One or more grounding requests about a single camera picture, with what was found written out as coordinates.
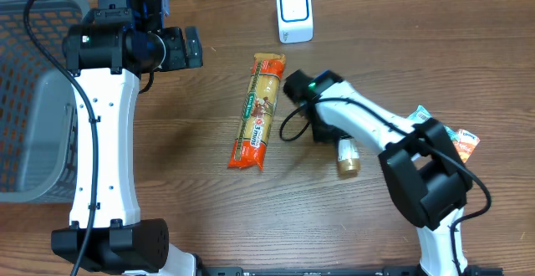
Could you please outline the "white cream tube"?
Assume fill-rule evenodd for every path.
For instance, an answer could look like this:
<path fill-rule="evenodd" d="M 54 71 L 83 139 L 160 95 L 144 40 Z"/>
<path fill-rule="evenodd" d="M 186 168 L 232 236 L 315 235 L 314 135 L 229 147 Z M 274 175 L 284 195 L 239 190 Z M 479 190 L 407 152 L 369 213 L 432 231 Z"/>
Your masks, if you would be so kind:
<path fill-rule="evenodd" d="M 357 142 L 353 138 L 340 139 L 337 144 L 338 172 L 343 177 L 352 177 L 359 174 L 361 165 Z"/>

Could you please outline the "teal wet wipes pack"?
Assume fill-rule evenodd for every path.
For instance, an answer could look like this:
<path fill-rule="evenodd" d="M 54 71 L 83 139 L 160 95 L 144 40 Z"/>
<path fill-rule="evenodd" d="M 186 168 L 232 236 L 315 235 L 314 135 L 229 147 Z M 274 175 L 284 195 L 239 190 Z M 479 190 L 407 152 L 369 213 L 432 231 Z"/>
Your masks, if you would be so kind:
<path fill-rule="evenodd" d="M 431 117 L 431 113 L 423 105 L 418 105 L 417 109 L 408 116 L 408 119 L 420 124 L 429 120 Z M 444 128 L 452 141 L 458 140 L 459 136 L 454 130 L 447 125 Z"/>

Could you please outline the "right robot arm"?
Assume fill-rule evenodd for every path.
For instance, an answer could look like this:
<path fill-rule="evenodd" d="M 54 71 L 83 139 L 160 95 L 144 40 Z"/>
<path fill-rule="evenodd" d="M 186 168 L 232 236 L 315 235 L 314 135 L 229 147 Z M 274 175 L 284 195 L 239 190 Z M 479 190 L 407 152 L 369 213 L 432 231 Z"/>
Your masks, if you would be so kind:
<path fill-rule="evenodd" d="M 283 92 L 306 117 L 314 141 L 352 138 L 378 156 L 392 202 L 418 232 L 420 272 L 463 275 L 458 220 L 472 179 L 443 124 L 393 114 L 330 70 L 316 78 L 295 71 Z"/>

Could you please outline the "grey plastic mesh basket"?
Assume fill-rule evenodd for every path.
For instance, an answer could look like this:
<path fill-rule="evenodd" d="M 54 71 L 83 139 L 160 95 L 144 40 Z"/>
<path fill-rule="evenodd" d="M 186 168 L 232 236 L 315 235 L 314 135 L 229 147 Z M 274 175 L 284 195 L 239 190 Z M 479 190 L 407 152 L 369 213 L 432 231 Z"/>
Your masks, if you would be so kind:
<path fill-rule="evenodd" d="M 1 0 L 1 200 L 72 202 L 74 91 L 27 35 L 26 3 Z"/>

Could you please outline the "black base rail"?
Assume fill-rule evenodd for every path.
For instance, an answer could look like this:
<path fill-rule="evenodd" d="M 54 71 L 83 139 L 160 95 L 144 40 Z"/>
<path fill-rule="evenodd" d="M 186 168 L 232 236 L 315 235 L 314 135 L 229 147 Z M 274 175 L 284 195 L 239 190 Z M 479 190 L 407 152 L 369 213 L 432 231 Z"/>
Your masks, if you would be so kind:
<path fill-rule="evenodd" d="M 376 269 L 259 269 L 246 270 L 240 267 L 202 267 L 197 276 L 424 276 L 420 267 L 399 266 Z"/>

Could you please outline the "white barcode scanner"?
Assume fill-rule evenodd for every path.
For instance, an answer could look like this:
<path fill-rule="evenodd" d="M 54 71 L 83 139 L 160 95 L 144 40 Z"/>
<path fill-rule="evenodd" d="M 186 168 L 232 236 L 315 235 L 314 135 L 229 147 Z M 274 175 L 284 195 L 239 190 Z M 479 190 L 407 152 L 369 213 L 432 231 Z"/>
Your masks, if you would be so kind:
<path fill-rule="evenodd" d="M 281 43 L 302 43 L 313 38 L 312 0 L 276 0 Z"/>

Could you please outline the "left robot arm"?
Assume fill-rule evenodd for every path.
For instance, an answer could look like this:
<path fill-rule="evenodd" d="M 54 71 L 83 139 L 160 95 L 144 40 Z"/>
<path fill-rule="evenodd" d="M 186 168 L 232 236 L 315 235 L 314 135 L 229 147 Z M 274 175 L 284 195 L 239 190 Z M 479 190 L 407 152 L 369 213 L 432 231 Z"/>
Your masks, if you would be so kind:
<path fill-rule="evenodd" d="M 135 193 L 133 121 L 142 74 L 203 64 L 195 28 L 167 28 L 166 0 L 98 0 L 69 29 L 64 73 L 77 105 L 77 177 L 69 225 L 51 236 L 74 269 L 117 275 L 195 276 L 197 257 L 143 219 Z"/>

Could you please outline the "orange spaghetti packet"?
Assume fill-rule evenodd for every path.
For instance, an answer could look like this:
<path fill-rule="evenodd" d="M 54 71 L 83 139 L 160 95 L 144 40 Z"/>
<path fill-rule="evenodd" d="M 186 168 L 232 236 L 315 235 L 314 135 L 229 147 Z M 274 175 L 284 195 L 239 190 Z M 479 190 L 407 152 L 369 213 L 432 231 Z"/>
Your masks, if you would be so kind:
<path fill-rule="evenodd" d="M 286 61 L 284 54 L 254 55 L 229 168 L 258 166 L 263 169 Z"/>

